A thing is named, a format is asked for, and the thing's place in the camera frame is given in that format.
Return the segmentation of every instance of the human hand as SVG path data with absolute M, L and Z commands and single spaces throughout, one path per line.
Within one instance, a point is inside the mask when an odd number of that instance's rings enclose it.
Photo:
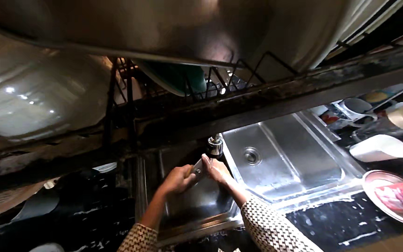
M 220 162 L 215 158 L 211 161 L 206 154 L 202 154 L 201 160 L 203 161 L 205 169 L 208 171 L 208 174 L 213 180 L 221 183 L 224 186 L 226 186 L 229 182 L 235 181 L 231 177 L 228 168 L 223 162 Z
M 165 195 L 184 192 L 195 180 L 195 174 L 191 173 L 187 176 L 192 167 L 193 165 L 187 164 L 172 169 L 158 190 Z

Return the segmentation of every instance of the faucet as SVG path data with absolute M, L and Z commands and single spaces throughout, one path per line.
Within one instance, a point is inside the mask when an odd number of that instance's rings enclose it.
M 208 139 L 206 155 L 209 158 L 221 158 L 223 155 L 223 141 L 220 139 L 220 134 L 215 134 Z

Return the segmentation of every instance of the sink basin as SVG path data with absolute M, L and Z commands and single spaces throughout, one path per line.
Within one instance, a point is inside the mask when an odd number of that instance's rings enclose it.
M 321 129 L 324 125 L 306 111 L 233 129 L 222 134 L 225 156 L 235 179 L 250 192 L 278 208 L 299 207 L 354 187 L 363 174 L 333 143 L 332 133 Z
M 362 190 L 359 178 L 364 170 L 333 143 L 339 138 L 310 112 L 223 132 L 221 138 L 221 161 L 234 179 L 282 212 Z M 205 151 L 204 144 L 205 141 L 185 143 L 138 158 L 137 221 L 170 170 L 195 164 Z M 158 246 L 241 225 L 240 210 L 232 197 L 202 176 L 183 194 L 168 198 Z
M 205 152 L 205 146 L 197 142 L 162 149 L 139 158 L 136 217 L 142 216 L 148 203 L 165 176 L 176 166 L 195 164 Z M 167 199 L 160 224 L 159 246 L 187 240 L 242 224 L 240 211 L 228 192 L 201 172 L 200 180 L 186 192 Z

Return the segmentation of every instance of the drain strainer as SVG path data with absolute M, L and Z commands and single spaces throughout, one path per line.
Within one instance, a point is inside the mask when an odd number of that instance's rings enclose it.
M 262 161 L 261 155 L 253 147 L 246 147 L 243 156 L 250 165 L 258 165 Z

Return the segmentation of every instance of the patterned sleeve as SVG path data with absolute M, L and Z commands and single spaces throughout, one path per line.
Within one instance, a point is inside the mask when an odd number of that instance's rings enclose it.
M 157 231 L 136 223 L 133 225 L 124 241 L 120 244 L 117 252 L 156 251 L 157 236 Z
M 251 198 L 241 208 L 243 223 L 263 252 L 322 252 L 282 214 Z

